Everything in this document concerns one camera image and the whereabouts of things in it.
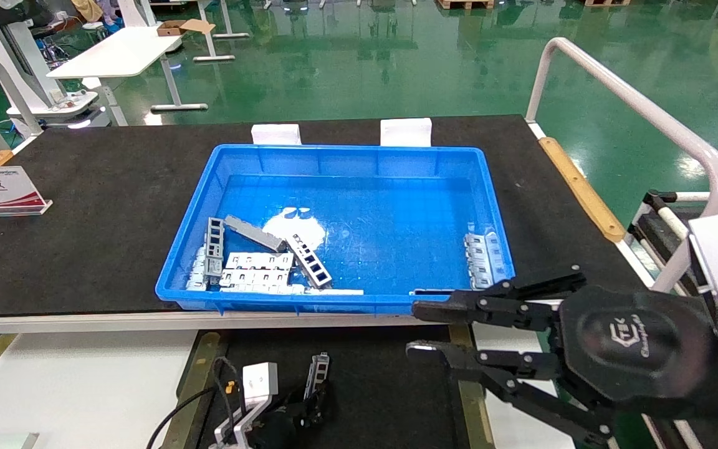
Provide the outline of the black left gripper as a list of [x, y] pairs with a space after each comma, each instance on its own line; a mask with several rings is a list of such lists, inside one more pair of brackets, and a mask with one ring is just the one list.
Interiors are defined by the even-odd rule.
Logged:
[[329, 414], [330, 384], [319, 384], [310, 401], [287, 403], [260, 415], [252, 424], [250, 447], [291, 448], [299, 434], [313, 426], [312, 421], [325, 421]]

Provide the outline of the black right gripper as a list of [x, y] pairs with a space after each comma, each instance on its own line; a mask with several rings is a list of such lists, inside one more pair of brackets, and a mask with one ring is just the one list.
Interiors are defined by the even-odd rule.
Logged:
[[[718, 423], [718, 336], [697, 301], [660, 292], [584, 287], [586, 282], [578, 266], [544, 269], [482, 291], [455, 290], [445, 301], [417, 299], [411, 313], [431, 323], [541, 332], [550, 329], [557, 315], [542, 301], [564, 299], [558, 308], [564, 360], [604, 402], [616, 411]], [[562, 366], [555, 354], [416, 340], [407, 343], [406, 355], [444, 364], [457, 380], [481, 385], [588, 447], [609, 446], [613, 423], [608, 416], [584, 411], [530, 384], [560, 378]]]

